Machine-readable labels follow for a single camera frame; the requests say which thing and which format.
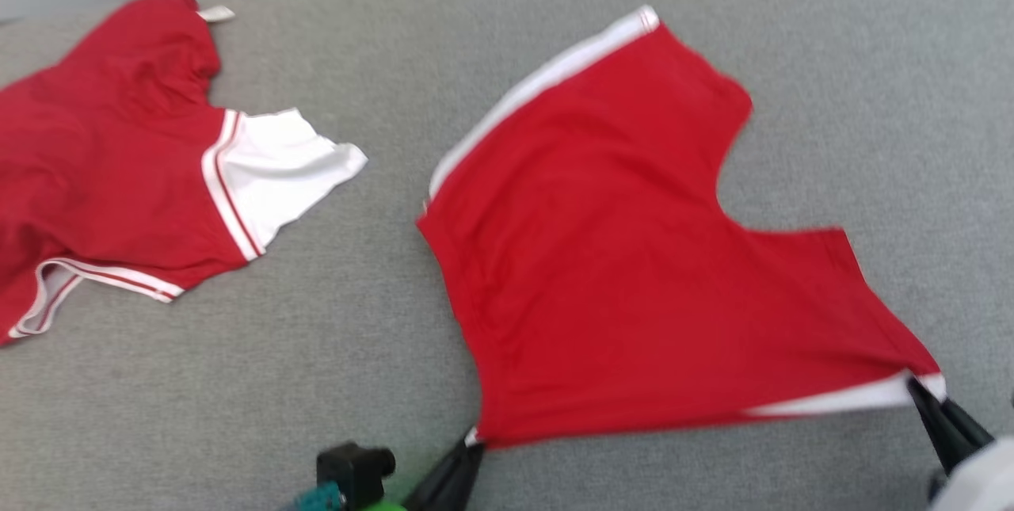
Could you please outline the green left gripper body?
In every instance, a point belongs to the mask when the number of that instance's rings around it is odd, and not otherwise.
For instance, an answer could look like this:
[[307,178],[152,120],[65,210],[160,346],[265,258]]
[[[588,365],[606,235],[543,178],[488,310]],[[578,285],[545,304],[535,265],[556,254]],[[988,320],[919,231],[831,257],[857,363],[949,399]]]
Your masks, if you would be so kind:
[[383,474],[376,469],[353,467],[349,479],[349,511],[432,511],[433,471],[425,474],[401,501],[385,495]]

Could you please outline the red shirt white sleeves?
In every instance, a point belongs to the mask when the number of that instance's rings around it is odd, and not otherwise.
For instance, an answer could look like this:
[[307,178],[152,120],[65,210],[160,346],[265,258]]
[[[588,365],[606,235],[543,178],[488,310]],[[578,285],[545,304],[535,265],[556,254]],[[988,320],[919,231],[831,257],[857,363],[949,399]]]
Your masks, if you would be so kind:
[[84,280],[171,303],[365,168],[299,110],[211,104],[211,26],[232,17],[128,2],[0,89],[0,346],[50,330]]

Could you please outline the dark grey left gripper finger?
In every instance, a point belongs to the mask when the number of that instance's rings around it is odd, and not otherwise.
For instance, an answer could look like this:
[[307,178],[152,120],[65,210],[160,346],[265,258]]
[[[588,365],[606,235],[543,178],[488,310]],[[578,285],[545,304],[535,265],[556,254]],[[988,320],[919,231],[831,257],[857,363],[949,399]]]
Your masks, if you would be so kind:
[[485,450],[486,444],[478,442],[463,443],[454,451],[452,467],[443,486],[443,511],[467,511]]
[[454,451],[460,448],[463,443],[474,444],[475,443],[475,432],[467,432],[466,435],[461,438],[460,442],[456,443],[456,446],[452,450],[449,450],[442,460],[431,469],[433,471],[433,495],[429,500],[431,503],[430,509],[432,511],[444,511],[444,484],[447,478],[450,467],[452,467],[452,458],[454,456]]

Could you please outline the red shorts white trim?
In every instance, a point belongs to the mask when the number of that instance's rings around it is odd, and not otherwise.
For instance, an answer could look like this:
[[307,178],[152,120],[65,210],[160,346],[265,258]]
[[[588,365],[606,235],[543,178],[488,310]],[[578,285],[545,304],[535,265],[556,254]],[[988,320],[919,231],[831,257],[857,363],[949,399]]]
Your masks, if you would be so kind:
[[945,399],[847,234],[717,196],[749,93],[651,6],[548,60],[441,159],[417,220],[478,369],[470,438],[732,425]]

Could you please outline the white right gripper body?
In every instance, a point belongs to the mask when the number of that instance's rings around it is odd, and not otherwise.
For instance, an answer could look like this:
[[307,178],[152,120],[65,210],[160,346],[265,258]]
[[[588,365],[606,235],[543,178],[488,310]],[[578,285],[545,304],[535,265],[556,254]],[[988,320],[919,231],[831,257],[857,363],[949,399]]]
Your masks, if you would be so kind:
[[927,511],[1014,511],[1014,436],[996,439],[957,465]]

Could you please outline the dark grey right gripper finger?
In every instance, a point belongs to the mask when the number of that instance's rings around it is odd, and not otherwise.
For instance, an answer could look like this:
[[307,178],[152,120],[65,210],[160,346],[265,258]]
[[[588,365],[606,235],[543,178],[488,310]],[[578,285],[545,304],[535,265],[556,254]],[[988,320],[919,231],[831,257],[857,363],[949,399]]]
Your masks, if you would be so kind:
[[924,431],[931,440],[944,474],[951,474],[964,460],[964,436],[946,417],[943,406],[915,376],[906,384],[910,398],[919,411]]
[[949,452],[974,452],[996,441],[996,437],[958,402],[941,402],[940,414],[943,417],[941,443]]

